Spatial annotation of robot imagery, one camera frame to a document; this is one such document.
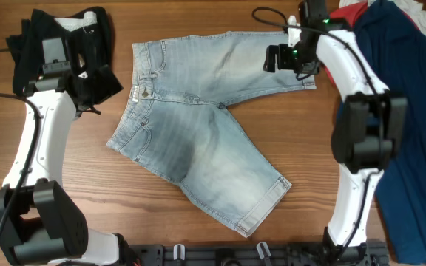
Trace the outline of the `light blue denim shorts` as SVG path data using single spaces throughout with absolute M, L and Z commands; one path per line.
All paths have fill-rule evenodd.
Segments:
M 282 32 L 227 32 L 133 44 L 129 100 L 107 145 L 251 236 L 291 184 L 228 107 L 315 87 L 313 78 L 263 70 L 267 48 L 286 41 Z

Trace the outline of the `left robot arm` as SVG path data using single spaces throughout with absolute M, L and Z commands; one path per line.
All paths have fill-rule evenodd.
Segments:
M 90 229 L 62 187 L 65 145 L 78 115 L 69 92 L 66 41 L 42 42 L 44 63 L 19 100 L 26 118 L 16 158 L 0 188 L 0 250 L 11 265 L 127 265 L 115 233 Z

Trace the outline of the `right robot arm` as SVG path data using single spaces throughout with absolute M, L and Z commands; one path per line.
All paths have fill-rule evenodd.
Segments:
M 280 24 L 288 42 L 267 48 L 263 69 L 291 70 L 303 80 L 324 66 L 333 78 L 342 99 L 331 135 L 337 200 L 321 242 L 287 245 L 282 259 L 264 242 L 257 252 L 264 265 L 388 265 L 387 245 L 369 242 L 365 226 L 377 184 L 400 149 L 407 99 L 376 76 L 349 23 L 331 18 L 324 1 L 301 1 L 299 13 Z

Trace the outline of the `red shirt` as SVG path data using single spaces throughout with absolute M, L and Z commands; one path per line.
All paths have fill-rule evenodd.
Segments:
M 331 18 L 344 18 L 351 26 L 364 14 L 369 8 L 367 3 L 361 2 L 351 6 L 339 8 L 330 14 Z

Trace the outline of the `navy blue shirt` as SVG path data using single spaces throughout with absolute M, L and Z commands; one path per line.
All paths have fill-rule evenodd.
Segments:
M 376 198 L 397 262 L 426 264 L 426 36 L 392 1 L 375 1 L 352 27 L 374 72 L 408 99 L 401 151 Z

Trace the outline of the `white garment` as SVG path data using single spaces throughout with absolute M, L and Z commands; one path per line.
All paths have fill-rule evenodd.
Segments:
M 423 9 L 423 3 L 415 0 L 390 0 L 409 16 L 419 30 L 426 36 L 426 11 Z M 371 6 L 375 0 L 340 0 L 339 7 L 347 7 L 357 3 L 367 3 Z

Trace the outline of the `folded black shorts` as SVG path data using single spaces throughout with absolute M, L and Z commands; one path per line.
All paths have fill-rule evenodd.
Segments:
M 103 103 L 123 87 L 112 71 L 114 33 L 102 7 L 89 7 L 66 18 L 34 9 L 21 21 L 21 34 L 6 38 L 15 62 L 13 93 L 22 96 L 29 81 L 41 74 L 43 41 L 60 38 L 71 70 L 67 91 L 75 105 L 87 109 Z

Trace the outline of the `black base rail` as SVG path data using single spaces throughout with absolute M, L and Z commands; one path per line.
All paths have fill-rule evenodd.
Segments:
M 293 242 L 287 245 L 256 245 L 186 247 L 177 244 L 133 245 L 142 265 L 150 266 L 314 266 L 364 265 L 389 266 L 391 264 L 384 242 L 368 242 L 349 247 L 337 259 L 337 252 L 319 242 Z

